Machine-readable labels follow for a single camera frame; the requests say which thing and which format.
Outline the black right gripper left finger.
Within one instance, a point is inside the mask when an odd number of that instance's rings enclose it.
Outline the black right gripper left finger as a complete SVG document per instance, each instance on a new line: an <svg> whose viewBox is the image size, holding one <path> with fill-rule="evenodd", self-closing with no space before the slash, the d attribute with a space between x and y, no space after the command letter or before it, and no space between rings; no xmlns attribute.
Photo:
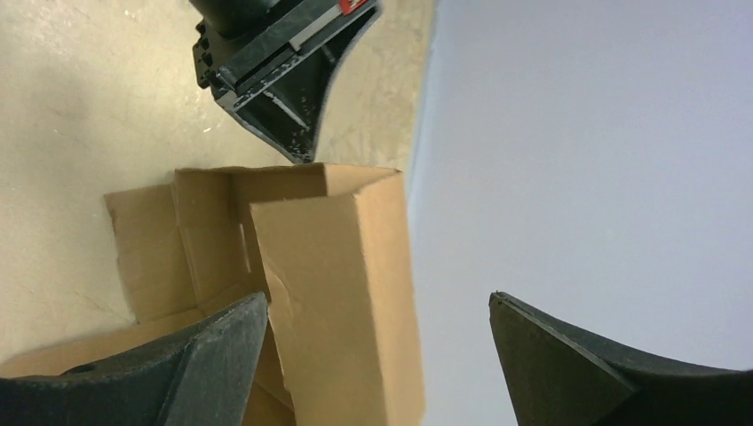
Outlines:
<svg viewBox="0 0 753 426"><path fill-rule="evenodd" d="M189 327L60 375L1 381L3 425L239 425L267 327L254 293Z"/></svg>

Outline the brown cardboard box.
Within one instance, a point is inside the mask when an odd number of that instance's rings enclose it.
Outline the brown cardboard box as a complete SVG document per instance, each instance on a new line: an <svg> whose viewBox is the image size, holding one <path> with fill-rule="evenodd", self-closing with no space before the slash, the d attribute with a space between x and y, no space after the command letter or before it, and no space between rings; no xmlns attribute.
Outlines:
<svg viewBox="0 0 753 426"><path fill-rule="evenodd" d="M398 170L176 170L106 205L134 327L9 359L60 375L261 293L267 327L239 425L418 425L424 377Z"/></svg>

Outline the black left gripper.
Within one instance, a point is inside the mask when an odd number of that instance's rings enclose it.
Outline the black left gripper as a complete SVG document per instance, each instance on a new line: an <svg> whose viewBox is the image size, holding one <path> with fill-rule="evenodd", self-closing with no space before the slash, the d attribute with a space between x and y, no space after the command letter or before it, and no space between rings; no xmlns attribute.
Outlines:
<svg viewBox="0 0 753 426"><path fill-rule="evenodd" d="M313 162L331 86L380 1L194 1L196 79L244 129Z"/></svg>

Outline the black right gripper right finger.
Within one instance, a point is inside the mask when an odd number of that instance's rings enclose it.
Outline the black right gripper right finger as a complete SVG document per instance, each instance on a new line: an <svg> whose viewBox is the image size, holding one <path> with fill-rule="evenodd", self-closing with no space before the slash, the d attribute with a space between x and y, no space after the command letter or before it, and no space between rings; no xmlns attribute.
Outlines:
<svg viewBox="0 0 753 426"><path fill-rule="evenodd" d="M752 373L632 348L504 292L490 327L520 425L750 425Z"/></svg>

